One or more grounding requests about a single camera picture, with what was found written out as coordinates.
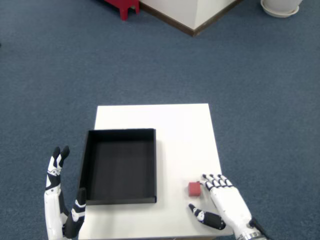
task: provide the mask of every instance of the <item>robot finger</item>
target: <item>robot finger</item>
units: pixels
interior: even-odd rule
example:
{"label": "robot finger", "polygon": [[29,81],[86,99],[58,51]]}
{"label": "robot finger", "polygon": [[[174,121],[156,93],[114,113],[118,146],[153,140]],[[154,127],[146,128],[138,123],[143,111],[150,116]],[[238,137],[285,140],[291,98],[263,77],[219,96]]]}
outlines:
{"label": "robot finger", "polygon": [[200,223],[219,230],[222,230],[226,227],[225,222],[219,215],[212,212],[202,211],[201,209],[196,208],[191,203],[189,204],[189,208]]}
{"label": "robot finger", "polygon": [[57,168],[57,158],[59,155],[60,155],[60,147],[57,146],[53,150],[52,156],[49,161],[49,166],[48,166],[48,173],[49,174],[55,175],[56,172],[53,172],[53,171],[56,170],[56,168]]}
{"label": "robot finger", "polygon": [[217,180],[213,180],[213,185],[216,188],[220,188],[221,187],[220,183]]}
{"label": "robot finger", "polygon": [[209,191],[214,187],[213,185],[212,185],[212,183],[210,183],[209,181],[200,181],[200,184],[201,185],[203,185],[203,186],[205,186]]}
{"label": "robot finger", "polygon": [[226,178],[224,175],[220,175],[220,178],[225,182],[225,184],[228,186],[228,187],[232,187],[233,184],[231,183],[231,181]]}
{"label": "robot finger", "polygon": [[212,175],[212,177],[221,185],[221,187],[226,187],[227,184],[220,178],[220,174],[219,175]]}
{"label": "robot finger", "polygon": [[80,188],[73,208],[66,220],[64,225],[64,235],[68,239],[75,238],[84,223],[85,220],[85,210],[86,210],[86,189],[84,187]]}
{"label": "robot finger", "polygon": [[65,159],[69,156],[70,150],[69,146],[65,146],[62,152],[59,154],[58,158],[56,159],[57,167],[59,170],[62,169],[64,166]]}
{"label": "robot finger", "polygon": [[207,179],[210,183],[212,183],[215,179],[211,177],[210,175],[202,174],[202,177]]}

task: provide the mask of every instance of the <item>red stool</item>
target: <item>red stool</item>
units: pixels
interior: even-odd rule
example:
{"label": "red stool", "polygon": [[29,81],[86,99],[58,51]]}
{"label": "red stool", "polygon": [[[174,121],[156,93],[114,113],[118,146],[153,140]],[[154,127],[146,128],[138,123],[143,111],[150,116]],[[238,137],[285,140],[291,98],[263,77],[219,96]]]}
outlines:
{"label": "red stool", "polygon": [[123,21],[128,18],[128,9],[132,6],[135,7],[135,13],[139,13],[139,0],[104,0],[107,3],[112,4],[120,10],[120,17]]}

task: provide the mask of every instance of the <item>white robotic hand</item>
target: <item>white robotic hand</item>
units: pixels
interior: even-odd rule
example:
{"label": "white robotic hand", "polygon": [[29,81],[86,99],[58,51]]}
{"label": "white robotic hand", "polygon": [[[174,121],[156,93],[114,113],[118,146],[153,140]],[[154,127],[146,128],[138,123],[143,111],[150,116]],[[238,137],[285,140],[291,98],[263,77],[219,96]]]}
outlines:
{"label": "white robotic hand", "polygon": [[80,188],[71,212],[66,209],[61,190],[60,172],[69,155],[69,147],[61,152],[56,147],[49,162],[44,192],[45,223],[49,240],[75,238],[85,219],[86,189]]}
{"label": "white robotic hand", "polygon": [[204,212],[190,204],[189,207],[199,222],[220,230],[228,225],[232,228],[237,240],[270,239],[257,220],[252,218],[240,192],[229,179],[220,174],[204,174],[203,177],[205,180],[200,183],[209,190],[220,216]]}

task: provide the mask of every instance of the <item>white table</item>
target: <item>white table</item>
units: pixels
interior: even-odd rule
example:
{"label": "white table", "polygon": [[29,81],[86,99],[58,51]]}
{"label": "white table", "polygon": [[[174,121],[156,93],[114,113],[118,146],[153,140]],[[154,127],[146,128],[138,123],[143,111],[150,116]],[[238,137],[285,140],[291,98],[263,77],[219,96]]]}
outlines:
{"label": "white table", "polygon": [[221,168],[208,104],[98,106],[95,130],[156,129],[157,203],[89,205],[80,240],[230,235],[197,221],[189,203],[216,213],[208,191],[188,196],[188,183]]}

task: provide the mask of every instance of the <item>black box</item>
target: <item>black box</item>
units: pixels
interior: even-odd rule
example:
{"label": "black box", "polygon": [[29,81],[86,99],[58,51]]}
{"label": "black box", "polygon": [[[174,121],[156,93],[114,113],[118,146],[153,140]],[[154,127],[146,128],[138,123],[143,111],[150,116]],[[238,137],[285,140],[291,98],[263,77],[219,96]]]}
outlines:
{"label": "black box", "polygon": [[79,188],[88,205],[157,202],[156,130],[88,131]]}

